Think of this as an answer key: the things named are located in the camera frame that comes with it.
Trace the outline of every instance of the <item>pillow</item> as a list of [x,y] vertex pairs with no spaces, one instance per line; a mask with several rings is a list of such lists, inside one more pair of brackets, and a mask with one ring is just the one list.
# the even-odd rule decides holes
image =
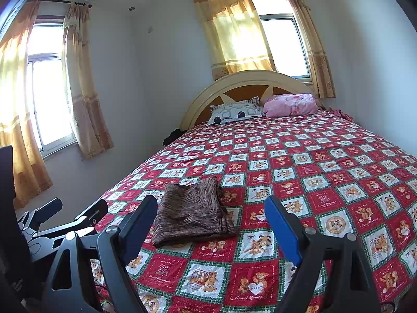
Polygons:
[[263,111],[267,118],[314,114],[316,100],[311,94],[274,95],[265,102]]
[[258,105],[251,103],[232,103],[219,106],[219,108],[211,114],[207,126],[261,117],[262,112]]
[[249,100],[236,101],[235,103],[226,103],[224,105],[210,106],[210,111],[211,113],[213,113],[219,107],[226,106],[226,105],[235,105],[237,103],[251,103],[252,105],[259,105],[259,96],[255,96]]

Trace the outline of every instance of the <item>white patterned pillow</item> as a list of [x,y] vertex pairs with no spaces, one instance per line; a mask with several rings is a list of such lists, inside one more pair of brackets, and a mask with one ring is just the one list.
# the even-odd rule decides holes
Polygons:
[[236,101],[235,103],[226,103],[224,105],[210,106],[210,111],[211,111],[211,113],[213,113],[219,107],[235,105],[237,103],[251,103],[252,105],[259,105],[259,96],[255,96],[255,97],[253,97],[252,99],[249,99],[249,100]]
[[251,103],[232,103],[219,106],[208,120],[208,125],[247,120],[248,118],[261,118],[262,111],[258,105]]

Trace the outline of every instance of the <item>silver bolt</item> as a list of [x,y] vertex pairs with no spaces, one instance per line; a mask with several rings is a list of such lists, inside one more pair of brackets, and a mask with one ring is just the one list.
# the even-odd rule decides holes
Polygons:
[[114,234],[117,232],[117,226],[110,226],[106,228],[106,233],[108,234]]
[[356,240],[356,235],[353,233],[348,233],[346,234],[346,237],[350,240],[350,241],[355,241]]
[[65,238],[66,238],[67,240],[72,240],[72,239],[74,239],[75,237],[76,237],[76,233],[75,233],[75,232],[73,232],[73,231],[68,232],[68,233],[67,233],[67,235],[65,236]]
[[316,234],[316,229],[314,228],[314,227],[306,227],[306,228],[304,228],[304,231],[307,233],[307,234],[310,234],[310,235],[314,235],[314,234]]

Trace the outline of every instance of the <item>window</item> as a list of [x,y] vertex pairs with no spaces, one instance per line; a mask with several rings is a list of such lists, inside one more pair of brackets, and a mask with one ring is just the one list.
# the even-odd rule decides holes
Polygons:
[[28,42],[26,97],[43,157],[76,141],[62,82],[62,37],[62,25],[35,24]]
[[252,0],[261,18],[278,72],[310,81],[309,67],[293,10],[287,0]]

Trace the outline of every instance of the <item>window pane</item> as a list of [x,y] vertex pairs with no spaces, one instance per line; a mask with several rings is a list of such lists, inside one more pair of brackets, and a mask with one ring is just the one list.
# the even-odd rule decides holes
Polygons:
[[252,0],[258,15],[265,14],[293,14],[287,0]]
[[26,73],[26,97],[28,98],[28,109],[30,112],[30,122],[32,123],[33,133],[35,135],[36,144],[39,150],[42,150],[42,145],[39,139],[38,127],[36,125],[35,110],[33,108],[33,92],[32,92],[32,62],[28,63],[28,70]]
[[28,42],[28,54],[61,53],[62,26],[34,26]]
[[33,93],[44,145],[72,133],[62,86],[61,60],[33,63]]
[[291,19],[262,21],[278,72],[293,77],[308,77],[303,48]]

